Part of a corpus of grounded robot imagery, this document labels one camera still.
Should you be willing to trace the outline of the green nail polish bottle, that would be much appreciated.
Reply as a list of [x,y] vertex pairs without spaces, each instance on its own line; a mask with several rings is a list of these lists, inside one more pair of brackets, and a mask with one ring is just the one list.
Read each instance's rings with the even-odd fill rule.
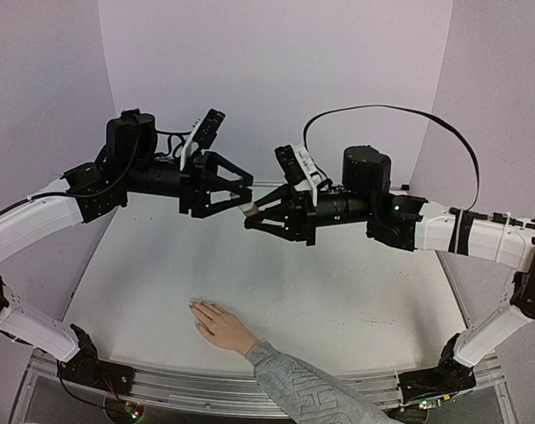
[[249,208],[248,210],[246,210],[244,212],[244,214],[245,214],[246,217],[251,217],[251,216],[255,216],[255,215],[259,214],[259,212],[260,212],[259,208],[252,207],[252,208]]

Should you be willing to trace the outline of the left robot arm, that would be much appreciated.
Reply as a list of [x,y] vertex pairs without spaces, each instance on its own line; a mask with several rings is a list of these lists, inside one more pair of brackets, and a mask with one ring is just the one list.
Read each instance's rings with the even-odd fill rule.
[[[207,218],[252,198],[251,174],[212,151],[225,116],[209,110],[189,132],[167,132],[177,148],[157,149],[155,117],[124,110],[106,127],[96,159],[68,170],[39,192],[0,211],[0,265],[20,251],[67,228],[88,224],[126,207],[129,193],[176,198],[178,210]],[[88,334],[31,307],[0,276],[0,332],[68,363],[87,386],[104,377]]]

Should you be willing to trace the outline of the grey sleeved forearm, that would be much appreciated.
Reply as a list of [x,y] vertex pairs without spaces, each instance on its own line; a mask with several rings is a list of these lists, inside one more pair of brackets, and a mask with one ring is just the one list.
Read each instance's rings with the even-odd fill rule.
[[296,423],[395,422],[345,383],[268,342],[245,358],[262,390]]

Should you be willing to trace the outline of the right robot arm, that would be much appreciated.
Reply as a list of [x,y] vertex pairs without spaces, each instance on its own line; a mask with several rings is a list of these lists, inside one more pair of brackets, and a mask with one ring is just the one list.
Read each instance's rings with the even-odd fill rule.
[[503,295],[487,318],[455,336],[444,360],[472,368],[535,321],[535,217],[481,214],[393,194],[391,160],[370,146],[345,149],[340,185],[322,179],[303,146],[277,148],[275,156],[287,182],[241,206],[247,229],[312,246],[320,227],[364,222],[367,237],[389,247],[476,257],[515,271],[512,293]]

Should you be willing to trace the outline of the person's hand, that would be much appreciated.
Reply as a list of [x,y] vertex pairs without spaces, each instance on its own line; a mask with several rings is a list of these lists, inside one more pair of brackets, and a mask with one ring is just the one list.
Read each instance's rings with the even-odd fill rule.
[[213,346],[245,356],[260,340],[231,312],[206,301],[193,301],[189,308],[199,333]]

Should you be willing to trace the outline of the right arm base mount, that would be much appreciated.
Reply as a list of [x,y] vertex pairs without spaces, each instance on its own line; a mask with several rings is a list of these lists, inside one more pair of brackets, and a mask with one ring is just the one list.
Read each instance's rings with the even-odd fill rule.
[[451,358],[441,360],[436,367],[403,372],[398,383],[403,405],[455,395],[475,386],[473,369]]

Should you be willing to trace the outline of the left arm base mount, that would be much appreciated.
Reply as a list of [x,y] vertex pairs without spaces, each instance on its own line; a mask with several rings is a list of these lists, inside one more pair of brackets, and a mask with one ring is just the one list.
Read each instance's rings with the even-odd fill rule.
[[70,360],[59,362],[57,371],[66,382],[106,390],[118,396],[131,394],[135,376],[133,367],[100,360],[98,352],[87,347],[80,347]]

